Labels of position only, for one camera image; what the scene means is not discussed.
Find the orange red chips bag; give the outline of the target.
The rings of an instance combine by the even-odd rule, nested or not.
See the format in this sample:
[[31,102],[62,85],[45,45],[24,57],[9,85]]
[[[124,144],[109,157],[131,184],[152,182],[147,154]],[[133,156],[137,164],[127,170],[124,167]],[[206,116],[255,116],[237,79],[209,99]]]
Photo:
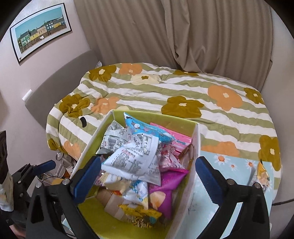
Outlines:
[[253,176],[249,182],[249,186],[254,185],[255,183],[258,183],[260,187],[262,188],[263,192],[265,193],[266,190],[270,186],[270,176],[267,172],[266,168],[263,165],[263,162],[260,160],[257,164],[257,167],[253,173]]

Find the pink white snack bag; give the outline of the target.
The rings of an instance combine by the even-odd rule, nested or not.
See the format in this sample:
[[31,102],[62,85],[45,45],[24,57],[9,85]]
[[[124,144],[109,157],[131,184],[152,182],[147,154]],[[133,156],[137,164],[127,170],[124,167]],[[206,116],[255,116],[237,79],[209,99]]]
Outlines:
[[159,157],[159,170],[165,172],[174,169],[184,169],[184,167],[178,162],[176,157],[171,153],[170,144],[161,143],[160,145],[160,157]]

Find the magenta snack packet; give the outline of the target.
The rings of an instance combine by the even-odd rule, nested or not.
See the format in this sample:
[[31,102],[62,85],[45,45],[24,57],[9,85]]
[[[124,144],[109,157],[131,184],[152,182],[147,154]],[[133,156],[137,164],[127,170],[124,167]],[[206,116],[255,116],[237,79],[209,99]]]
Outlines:
[[172,192],[188,174],[186,169],[168,170],[160,173],[161,185],[148,183],[150,205],[168,220],[172,217]]

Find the white blue text snack bag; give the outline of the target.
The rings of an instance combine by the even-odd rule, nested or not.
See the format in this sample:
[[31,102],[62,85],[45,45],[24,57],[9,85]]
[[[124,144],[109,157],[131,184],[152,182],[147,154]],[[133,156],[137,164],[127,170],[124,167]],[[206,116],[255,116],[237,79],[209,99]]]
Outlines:
[[127,180],[141,180],[161,185],[157,136],[146,133],[133,134],[131,140],[117,149],[101,166],[101,169]]

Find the pink white snack packet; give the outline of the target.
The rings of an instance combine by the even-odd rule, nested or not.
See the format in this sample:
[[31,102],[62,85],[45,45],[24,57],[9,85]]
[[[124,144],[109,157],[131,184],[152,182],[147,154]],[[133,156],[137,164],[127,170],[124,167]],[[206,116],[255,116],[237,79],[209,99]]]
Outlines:
[[167,129],[159,124],[155,124],[153,122],[150,124],[165,130],[174,137],[175,140],[170,144],[171,152],[176,157],[176,159],[179,160],[180,154],[192,143],[192,138],[179,132]]

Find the white grey text snack bag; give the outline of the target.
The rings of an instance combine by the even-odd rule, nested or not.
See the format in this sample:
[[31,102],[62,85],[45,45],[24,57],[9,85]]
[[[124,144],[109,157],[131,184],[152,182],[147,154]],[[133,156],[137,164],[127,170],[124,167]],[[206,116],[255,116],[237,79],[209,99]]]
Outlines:
[[107,127],[102,142],[96,154],[115,152],[131,140],[131,132],[117,121],[113,120]]

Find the yellow black snack bag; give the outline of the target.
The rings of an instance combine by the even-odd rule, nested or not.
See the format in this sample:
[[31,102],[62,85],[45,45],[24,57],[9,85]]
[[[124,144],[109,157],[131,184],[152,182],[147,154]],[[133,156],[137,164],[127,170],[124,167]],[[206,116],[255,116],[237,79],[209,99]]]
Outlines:
[[145,209],[142,205],[137,204],[121,204],[119,208],[124,212],[124,219],[133,226],[139,228],[153,228],[162,213],[151,208]]

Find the green cardboard storage box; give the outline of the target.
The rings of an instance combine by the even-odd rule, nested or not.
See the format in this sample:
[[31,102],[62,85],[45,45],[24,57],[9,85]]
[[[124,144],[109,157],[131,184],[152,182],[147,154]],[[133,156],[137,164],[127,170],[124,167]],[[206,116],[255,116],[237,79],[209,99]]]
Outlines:
[[107,127],[113,120],[127,128],[124,112],[147,124],[153,122],[192,138],[192,143],[179,156],[178,162],[189,172],[177,189],[172,192],[172,217],[168,220],[162,215],[154,227],[149,229],[139,228],[123,221],[124,212],[119,208],[121,204],[137,204],[142,205],[145,209],[152,208],[148,182],[127,180],[102,169],[86,199],[79,204],[78,208],[98,238],[175,238],[192,199],[195,184],[195,173],[192,167],[199,156],[201,146],[198,123],[157,113],[111,110],[99,124],[84,149],[73,175],[82,169],[92,156],[100,156],[102,165],[113,154],[113,152],[107,154],[96,154],[96,152]]

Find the floral striped blanket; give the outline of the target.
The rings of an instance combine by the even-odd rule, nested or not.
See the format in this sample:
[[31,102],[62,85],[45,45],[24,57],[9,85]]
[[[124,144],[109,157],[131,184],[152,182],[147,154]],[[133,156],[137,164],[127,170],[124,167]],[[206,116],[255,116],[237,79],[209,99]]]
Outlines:
[[270,188],[279,188],[277,133],[261,93],[251,86],[149,63],[92,69],[49,112],[48,147],[79,159],[111,110],[162,113],[198,122],[202,150],[245,158],[249,167],[257,160],[270,162],[274,169]]

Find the framed houses picture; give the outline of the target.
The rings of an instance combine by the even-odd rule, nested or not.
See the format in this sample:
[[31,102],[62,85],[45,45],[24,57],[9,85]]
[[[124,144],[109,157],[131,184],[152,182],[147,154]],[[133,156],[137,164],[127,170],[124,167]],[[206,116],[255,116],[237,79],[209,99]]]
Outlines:
[[10,38],[18,63],[46,43],[71,32],[65,3],[27,16],[10,28]]

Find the beige curtain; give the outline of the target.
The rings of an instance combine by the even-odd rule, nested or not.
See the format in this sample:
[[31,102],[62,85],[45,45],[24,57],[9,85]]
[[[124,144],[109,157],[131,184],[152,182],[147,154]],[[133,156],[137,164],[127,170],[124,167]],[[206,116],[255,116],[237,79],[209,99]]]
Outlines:
[[75,1],[89,47],[106,65],[146,62],[211,73],[261,90],[272,66],[265,1]]

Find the white wall switch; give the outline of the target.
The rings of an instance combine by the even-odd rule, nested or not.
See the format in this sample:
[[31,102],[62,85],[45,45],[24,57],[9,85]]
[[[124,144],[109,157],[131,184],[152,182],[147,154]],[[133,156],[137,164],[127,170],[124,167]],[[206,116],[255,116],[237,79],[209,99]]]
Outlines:
[[24,102],[26,102],[27,99],[31,96],[32,93],[33,93],[32,89],[29,89],[29,90],[26,92],[26,94],[22,97],[22,100],[23,100]]

